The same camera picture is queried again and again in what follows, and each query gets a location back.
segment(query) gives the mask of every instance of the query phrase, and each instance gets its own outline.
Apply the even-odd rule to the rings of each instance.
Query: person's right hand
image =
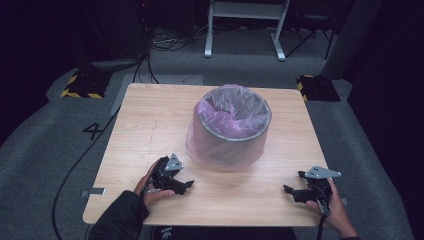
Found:
[[[336,185],[332,180],[328,179],[333,194],[330,199],[330,210],[331,215],[326,218],[328,224],[334,227],[341,238],[346,237],[357,237],[358,233],[350,222],[346,209],[340,199],[339,192],[337,191]],[[314,201],[307,201],[306,205],[312,208],[318,214],[322,214],[318,204]]]
[[[146,184],[147,178],[150,176],[151,172],[153,171],[155,165],[156,165],[157,161],[155,163],[153,163],[152,166],[150,166],[149,171],[147,171],[146,175],[144,177],[142,177],[140,179],[140,181],[138,182],[137,186],[134,189],[134,193],[137,195],[140,195],[140,192],[143,191],[144,185]],[[146,207],[150,207],[152,206],[154,203],[156,203],[157,201],[167,198],[167,197],[171,197],[174,196],[175,192],[172,190],[162,190],[159,192],[155,192],[155,193],[149,193],[149,194],[145,194],[144,195],[144,204],[146,204]]]

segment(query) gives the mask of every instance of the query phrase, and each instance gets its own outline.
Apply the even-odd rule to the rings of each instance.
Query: trash bin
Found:
[[[238,85],[206,94],[194,107],[186,150],[205,167],[242,170],[263,154],[271,109],[261,96]]]

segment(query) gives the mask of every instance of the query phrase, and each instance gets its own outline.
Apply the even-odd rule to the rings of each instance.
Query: handheld controller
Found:
[[[175,153],[171,155],[171,158],[168,156],[160,158],[156,163],[151,178],[151,183],[156,189],[149,191],[169,189],[173,190],[176,194],[183,195],[187,191],[187,188],[190,188],[194,183],[194,181],[182,183],[174,179],[174,176],[177,175],[177,173],[183,168],[183,164],[177,158]]]
[[[322,167],[314,166],[308,172],[299,171],[299,177],[307,181],[308,189],[294,190],[293,188],[284,185],[284,191],[293,195],[295,202],[306,203],[307,201],[317,202],[321,212],[325,216],[330,216],[329,208],[330,197],[333,192],[328,183],[329,177],[341,177],[340,172],[331,171]]]

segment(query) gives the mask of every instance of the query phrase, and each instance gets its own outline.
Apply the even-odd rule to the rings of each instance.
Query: black cable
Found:
[[[157,84],[159,84],[159,81],[156,79],[155,75],[153,74],[152,65],[150,64],[150,54],[147,54],[146,61],[147,61],[147,70],[150,73],[150,81],[153,83],[153,80],[152,79],[154,79],[155,82]]]
[[[140,80],[140,83],[143,83],[143,81],[141,80],[141,70],[140,70],[140,66],[138,66],[138,80]]]
[[[137,71],[138,69],[140,69],[142,61],[140,61],[137,65],[137,68],[135,69],[134,72],[134,77],[133,77],[133,83],[135,82],[135,77],[137,75]],[[97,140],[103,135],[103,133],[105,132],[105,130],[109,127],[110,123],[112,122],[112,120],[116,117],[116,115],[118,114],[119,110],[121,109],[121,107],[119,107],[116,112],[113,114],[113,116],[109,119],[109,121],[107,122],[106,126],[104,127],[103,131],[101,131],[99,133],[99,135],[97,136],[97,138],[95,138],[93,140],[93,142],[89,145],[89,147],[83,152],[83,154],[78,158],[78,160],[74,163],[74,165],[71,167],[71,169],[68,171],[68,173],[66,174],[65,178],[62,180],[62,183],[60,184],[60,187],[56,193],[56,196],[54,198],[53,201],[53,205],[52,205],[52,225],[53,225],[53,229],[54,232],[56,234],[57,239],[61,240],[62,237],[60,236],[59,233],[59,229],[57,228],[57,223],[56,223],[56,205],[57,205],[57,201],[59,199],[59,195],[66,183],[66,181],[68,180],[69,176],[71,175],[71,173],[73,172],[73,170],[78,166],[78,164],[81,162],[81,160],[85,157],[85,155],[88,153],[88,151],[90,151],[90,149],[94,146],[94,144],[97,142]],[[87,234],[89,232],[90,229],[90,225],[88,225],[87,227],[87,231],[86,231],[86,237]]]
[[[326,219],[326,218],[327,218],[327,216],[326,216],[326,215],[324,215],[324,214],[322,214],[322,215],[321,215],[321,219],[320,219],[320,221],[319,221],[319,226],[318,226],[317,240],[321,240],[321,237],[322,237],[322,229],[323,229],[324,222],[325,222],[325,219]]]
[[[196,35],[199,34],[201,30],[205,29],[205,27],[207,27],[207,25],[197,31],[194,34],[193,38],[184,36],[177,36],[171,38],[170,33],[157,33],[152,40],[152,49],[157,51],[177,51],[190,43],[196,42],[199,39],[198,37],[196,37]]]
[[[95,67],[99,69],[100,72],[116,72],[116,71],[122,71],[128,68],[131,68],[137,65],[138,63],[140,63],[140,61],[142,61],[142,57],[137,58],[134,60],[134,62],[130,62],[130,63],[124,63],[124,64],[108,66],[108,67],[101,67],[101,66],[95,66]]]
[[[156,231],[156,226],[152,226],[152,230],[150,231],[150,240],[155,239],[155,231]]]
[[[90,225],[87,224],[87,230],[85,230],[85,237],[84,239],[87,240],[88,239],[88,233],[90,232]]]

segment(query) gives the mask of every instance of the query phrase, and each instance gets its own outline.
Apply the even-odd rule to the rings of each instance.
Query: white stand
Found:
[[[234,17],[234,18],[257,18],[278,20],[277,31],[271,33],[277,57],[280,61],[286,60],[283,49],[279,41],[281,28],[286,18],[290,0],[285,0],[284,4],[260,4],[260,3],[237,3],[219,2],[210,0],[208,17],[208,36],[206,38],[205,57],[212,56],[213,41],[213,17]]]

